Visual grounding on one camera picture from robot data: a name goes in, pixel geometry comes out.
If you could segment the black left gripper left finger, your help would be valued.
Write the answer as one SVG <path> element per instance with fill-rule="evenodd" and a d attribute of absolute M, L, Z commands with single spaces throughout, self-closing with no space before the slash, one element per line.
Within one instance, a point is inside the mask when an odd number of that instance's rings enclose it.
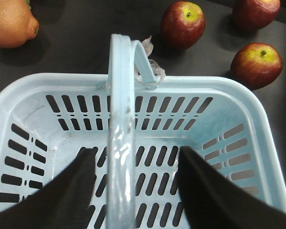
<path fill-rule="evenodd" d="M 82 147 L 51 182 L 0 212 L 0 229 L 85 229 L 90 216 L 97 148 Z"/>

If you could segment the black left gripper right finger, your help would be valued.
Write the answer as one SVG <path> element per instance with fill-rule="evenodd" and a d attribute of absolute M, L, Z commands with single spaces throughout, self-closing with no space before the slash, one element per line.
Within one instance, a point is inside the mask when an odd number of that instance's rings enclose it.
<path fill-rule="evenodd" d="M 237 187 L 191 147 L 180 148 L 178 189 L 192 229 L 286 229 L 286 214 Z"/>

